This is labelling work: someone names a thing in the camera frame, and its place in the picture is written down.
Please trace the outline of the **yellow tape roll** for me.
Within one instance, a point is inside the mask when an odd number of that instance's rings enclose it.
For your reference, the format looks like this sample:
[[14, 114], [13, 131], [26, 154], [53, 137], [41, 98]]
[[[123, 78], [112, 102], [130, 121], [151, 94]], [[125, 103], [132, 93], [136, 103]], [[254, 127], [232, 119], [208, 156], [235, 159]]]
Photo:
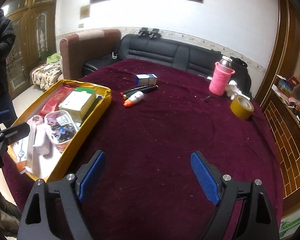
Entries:
[[241, 120], [248, 120], [254, 112], [253, 104], [241, 95], [236, 95], [230, 104], [230, 109]]

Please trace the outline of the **white small figurine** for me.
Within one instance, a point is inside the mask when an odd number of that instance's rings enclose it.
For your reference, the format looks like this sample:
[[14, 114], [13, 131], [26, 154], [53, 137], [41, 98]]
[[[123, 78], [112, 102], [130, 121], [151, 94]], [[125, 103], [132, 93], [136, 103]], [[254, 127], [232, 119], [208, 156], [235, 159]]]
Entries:
[[230, 100], [234, 100], [235, 96], [239, 95], [241, 91], [237, 87], [237, 82], [235, 80], [230, 80], [225, 88], [225, 92], [227, 97], [230, 98]]

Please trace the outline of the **wooden side cabinet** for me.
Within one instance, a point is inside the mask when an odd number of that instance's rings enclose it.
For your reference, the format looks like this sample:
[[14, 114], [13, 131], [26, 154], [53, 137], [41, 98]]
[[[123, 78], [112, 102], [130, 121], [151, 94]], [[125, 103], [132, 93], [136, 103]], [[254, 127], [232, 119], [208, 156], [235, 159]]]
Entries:
[[273, 84], [261, 104], [275, 141], [283, 181], [282, 216], [300, 209], [300, 124], [286, 94]]

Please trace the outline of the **wooden wardrobe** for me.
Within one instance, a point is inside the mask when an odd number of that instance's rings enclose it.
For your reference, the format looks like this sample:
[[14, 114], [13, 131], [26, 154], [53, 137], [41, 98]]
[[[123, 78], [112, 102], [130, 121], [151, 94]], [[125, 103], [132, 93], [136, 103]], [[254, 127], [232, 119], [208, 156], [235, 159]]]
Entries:
[[2, 9], [16, 35], [6, 62], [11, 98], [31, 85], [31, 71], [55, 53], [55, 12], [57, 0], [6, 0]]

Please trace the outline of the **pink knitted sleeve flask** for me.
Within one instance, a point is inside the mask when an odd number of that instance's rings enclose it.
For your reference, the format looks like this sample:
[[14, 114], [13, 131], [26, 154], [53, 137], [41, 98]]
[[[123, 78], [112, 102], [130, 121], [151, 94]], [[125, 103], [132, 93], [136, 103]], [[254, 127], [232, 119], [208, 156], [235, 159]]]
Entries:
[[235, 70], [232, 68], [232, 59], [223, 55], [215, 63], [215, 69], [209, 85], [210, 92], [218, 96], [223, 95], [226, 85], [233, 74], [235, 74]]

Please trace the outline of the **red foil packet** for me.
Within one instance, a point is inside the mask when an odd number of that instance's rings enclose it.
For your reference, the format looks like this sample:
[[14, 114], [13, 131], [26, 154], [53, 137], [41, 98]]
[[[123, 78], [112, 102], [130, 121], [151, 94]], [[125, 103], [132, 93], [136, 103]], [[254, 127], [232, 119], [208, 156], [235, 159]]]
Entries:
[[58, 105], [76, 88], [76, 85], [62, 85], [55, 93], [49, 98], [47, 103], [40, 110], [39, 115], [45, 116], [48, 113], [58, 111]]

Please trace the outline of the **black clips on sofa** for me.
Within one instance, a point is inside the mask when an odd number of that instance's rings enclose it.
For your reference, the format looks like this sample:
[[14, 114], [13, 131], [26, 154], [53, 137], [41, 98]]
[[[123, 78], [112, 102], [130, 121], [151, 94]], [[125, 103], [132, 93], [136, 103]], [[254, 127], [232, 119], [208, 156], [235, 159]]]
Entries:
[[139, 37], [145, 36], [145, 37], [149, 37], [150, 39], [160, 38], [161, 34], [159, 33], [159, 31], [160, 30], [157, 28], [153, 28], [153, 29], [149, 30], [146, 27], [142, 27], [138, 32], [138, 36]]

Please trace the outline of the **gold-edged white tray box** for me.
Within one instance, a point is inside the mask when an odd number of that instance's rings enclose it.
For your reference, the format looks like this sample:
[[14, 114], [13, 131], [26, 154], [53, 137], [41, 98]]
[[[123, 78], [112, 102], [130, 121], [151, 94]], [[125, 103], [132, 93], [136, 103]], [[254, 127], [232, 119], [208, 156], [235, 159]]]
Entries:
[[58, 81], [15, 122], [30, 128], [29, 135], [7, 150], [18, 173], [45, 182], [61, 179], [110, 102], [108, 87]]

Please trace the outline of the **clear pink plastic container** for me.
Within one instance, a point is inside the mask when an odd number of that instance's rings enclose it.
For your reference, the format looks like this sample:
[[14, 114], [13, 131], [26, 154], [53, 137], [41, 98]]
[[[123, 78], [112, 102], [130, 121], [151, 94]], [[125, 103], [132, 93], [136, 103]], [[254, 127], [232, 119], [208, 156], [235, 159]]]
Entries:
[[78, 131], [72, 117], [64, 110], [48, 113], [44, 116], [44, 124], [48, 139], [61, 153]]

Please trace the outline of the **blue white small box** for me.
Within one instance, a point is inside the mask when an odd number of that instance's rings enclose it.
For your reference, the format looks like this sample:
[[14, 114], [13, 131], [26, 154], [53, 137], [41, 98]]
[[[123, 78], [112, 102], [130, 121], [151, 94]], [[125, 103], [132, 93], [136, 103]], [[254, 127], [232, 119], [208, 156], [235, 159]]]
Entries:
[[158, 77], [155, 74], [136, 74], [135, 83], [138, 86], [156, 85]]

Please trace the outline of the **black leather sofa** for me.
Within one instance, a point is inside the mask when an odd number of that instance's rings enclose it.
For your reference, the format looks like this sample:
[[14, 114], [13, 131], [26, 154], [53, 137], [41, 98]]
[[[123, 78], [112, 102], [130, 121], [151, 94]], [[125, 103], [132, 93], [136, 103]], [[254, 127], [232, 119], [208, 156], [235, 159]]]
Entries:
[[220, 51], [205, 49], [164, 38], [150, 38], [128, 34], [117, 44], [112, 53], [89, 60], [82, 68], [86, 76], [102, 67], [126, 59], [137, 59], [173, 67], [203, 77], [213, 76], [215, 63], [225, 56]]

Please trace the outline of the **person in dark clothes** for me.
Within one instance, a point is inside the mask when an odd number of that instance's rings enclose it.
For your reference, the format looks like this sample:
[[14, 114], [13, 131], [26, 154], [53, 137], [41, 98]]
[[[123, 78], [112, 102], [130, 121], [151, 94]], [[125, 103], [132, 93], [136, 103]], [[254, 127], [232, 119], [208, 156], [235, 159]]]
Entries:
[[11, 96], [8, 91], [6, 73], [6, 58], [8, 57], [15, 42], [15, 34], [11, 20], [0, 9], [0, 112], [10, 111], [10, 120], [3, 122], [5, 127], [10, 127], [17, 119]]

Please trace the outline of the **floral blanket pile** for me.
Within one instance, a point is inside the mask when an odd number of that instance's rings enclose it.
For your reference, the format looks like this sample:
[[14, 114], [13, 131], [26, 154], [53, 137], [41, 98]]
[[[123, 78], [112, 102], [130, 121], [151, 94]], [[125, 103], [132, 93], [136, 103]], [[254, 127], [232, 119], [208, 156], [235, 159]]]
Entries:
[[30, 72], [30, 81], [40, 89], [48, 90], [58, 82], [63, 74], [62, 56], [60, 52], [48, 56], [44, 64], [39, 65]]

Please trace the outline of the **dark red table cloth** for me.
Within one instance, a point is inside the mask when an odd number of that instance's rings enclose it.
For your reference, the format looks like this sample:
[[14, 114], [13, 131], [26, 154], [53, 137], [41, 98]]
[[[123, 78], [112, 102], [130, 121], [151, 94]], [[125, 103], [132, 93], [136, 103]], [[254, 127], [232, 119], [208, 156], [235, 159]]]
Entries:
[[[155, 74], [158, 89], [124, 107], [121, 92], [139, 87], [136, 74]], [[190, 165], [200, 151], [234, 180], [262, 181], [282, 211], [282, 179], [273, 136], [259, 108], [241, 120], [228, 98], [208, 99], [207, 79], [151, 62], [126, 60], [85, 82], [111, 89], [112, 101], [73, 167], [104, 150], [106, 167], [83, 213], [99, 239], [198, 239], [214, 205]]]

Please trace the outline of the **white orange-capped tube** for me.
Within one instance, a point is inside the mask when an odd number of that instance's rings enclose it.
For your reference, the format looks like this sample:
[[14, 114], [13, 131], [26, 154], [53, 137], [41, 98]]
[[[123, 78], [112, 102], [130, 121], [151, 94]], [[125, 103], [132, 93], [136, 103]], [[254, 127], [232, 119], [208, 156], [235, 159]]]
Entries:
[[137, 91], [134, 94], [132, 94], [124, 103], [124, 107], [131, 107], [134, 104], [140, 102], [144, 98], [144, 93], [141, 91]]

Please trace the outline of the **black marker pen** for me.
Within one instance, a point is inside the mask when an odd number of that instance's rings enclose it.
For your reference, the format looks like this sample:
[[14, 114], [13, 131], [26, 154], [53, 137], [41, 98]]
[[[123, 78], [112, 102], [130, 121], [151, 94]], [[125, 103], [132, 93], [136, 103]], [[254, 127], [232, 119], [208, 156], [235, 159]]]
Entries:
[[136, 92], [142, 92], [147, 94], [157, 89], [158, 89], [158, 85], [144, 85], [144, 86], [139, 86], [136, 88], [129, 89], [127, 91], [121, 92], [120, 94], [122, 95], [123, 99], [128, 99], [131, 95], [133, 95]]

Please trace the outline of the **green white medicine box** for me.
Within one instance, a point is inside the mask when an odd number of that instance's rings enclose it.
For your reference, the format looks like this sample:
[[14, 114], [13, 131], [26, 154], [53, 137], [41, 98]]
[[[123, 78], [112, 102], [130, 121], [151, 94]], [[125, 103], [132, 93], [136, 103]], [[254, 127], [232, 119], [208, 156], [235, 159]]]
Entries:
[[75, 122], [83, 122], [88, 110], [96, 100], [95, 90], [76, 87], [59, 105], [59, 110], [67, 111]]

